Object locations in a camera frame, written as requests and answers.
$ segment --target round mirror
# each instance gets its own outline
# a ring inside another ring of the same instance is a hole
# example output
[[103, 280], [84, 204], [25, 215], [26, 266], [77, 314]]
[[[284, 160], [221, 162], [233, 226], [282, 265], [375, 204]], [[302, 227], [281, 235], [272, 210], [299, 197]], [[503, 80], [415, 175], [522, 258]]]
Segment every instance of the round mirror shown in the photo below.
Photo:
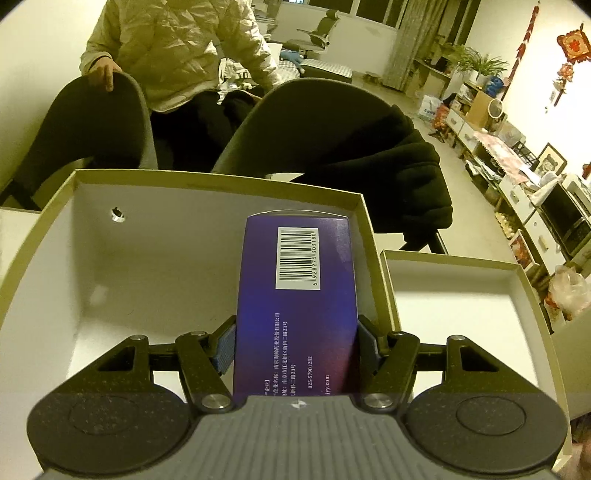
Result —
[[488, 104], [488, 114], [495, 120], [500, 118], [503, 114], [503, 102], [498, 98], [493, 98]]

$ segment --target drawer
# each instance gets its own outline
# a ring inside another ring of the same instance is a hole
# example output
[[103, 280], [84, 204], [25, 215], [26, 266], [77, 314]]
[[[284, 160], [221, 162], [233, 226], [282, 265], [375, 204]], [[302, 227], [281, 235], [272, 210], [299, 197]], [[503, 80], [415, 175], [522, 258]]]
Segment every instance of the drawer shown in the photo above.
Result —
[[464, 119], [454, 110], [449, 110], [446, 122], [456, 134], [464, 126]]
[[476, 147], [479, 144], [478, 140], [474, 138], [474, 132], [475, 130], [470, 126], [470, 124], [464, 122], [460, 133], [457, 135], [457, 137], [460, 139], [460, 142], [462, 142], [472, 153], [476, 151]]
[[535, 212], [535, 207], [531, 204], [523, 189], [519, 185], [515, 185], [509, 175], [505, 175], [499, 183], [499, 188], [509, 201], [511, 208], [519, 217], [522, 223], [525, 223], [532, 213]]
[[535, 212], [531, 216], [525, 224], [525, 229], [529, 233], [536, 250], [542, 257], [542, 262], [544, 262], [546, 270], [552, 275], [556, 265], [563, 265], [566, 262], [560, 245], [554, 240], [554, 237], [538, 212]]

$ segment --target purple medicine box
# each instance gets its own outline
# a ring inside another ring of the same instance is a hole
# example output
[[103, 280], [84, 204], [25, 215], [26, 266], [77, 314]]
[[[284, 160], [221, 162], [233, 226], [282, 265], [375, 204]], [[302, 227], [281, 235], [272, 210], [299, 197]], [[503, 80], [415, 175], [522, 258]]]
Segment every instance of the purple medicine box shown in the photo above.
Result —
[[355, 277], [346, 217], [279, 211], [246, 221], [234, 396], [342, 393], [356, 371]]

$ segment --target black pants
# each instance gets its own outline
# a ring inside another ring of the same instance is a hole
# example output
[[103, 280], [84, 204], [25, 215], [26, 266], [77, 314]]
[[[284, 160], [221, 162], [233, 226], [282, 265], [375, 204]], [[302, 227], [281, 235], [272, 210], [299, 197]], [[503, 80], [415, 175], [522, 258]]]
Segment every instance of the black pants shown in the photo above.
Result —
[[155, 140], [170, 147], [174, 170], [209, 172], [236, 129], [254, 106], [241, 91], [228, 93], [218, 105], [217, 92], [208, 90], [171, 113], [150, 116]]

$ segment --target blue glove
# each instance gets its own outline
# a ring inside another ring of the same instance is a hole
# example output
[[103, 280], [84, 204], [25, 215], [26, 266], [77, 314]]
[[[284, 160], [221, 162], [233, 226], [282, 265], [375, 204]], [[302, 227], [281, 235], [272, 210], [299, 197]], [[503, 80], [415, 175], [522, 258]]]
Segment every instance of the blue glove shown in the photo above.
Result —
[[281, 60], [287, 60], [292, 62], [296, 67], [298, 67], [298, 69], [301, 67], [301, 63], [304, 61], [304, 57], [302, 57], [296, 51], [291, 50], [281, 50], [279, 58]]

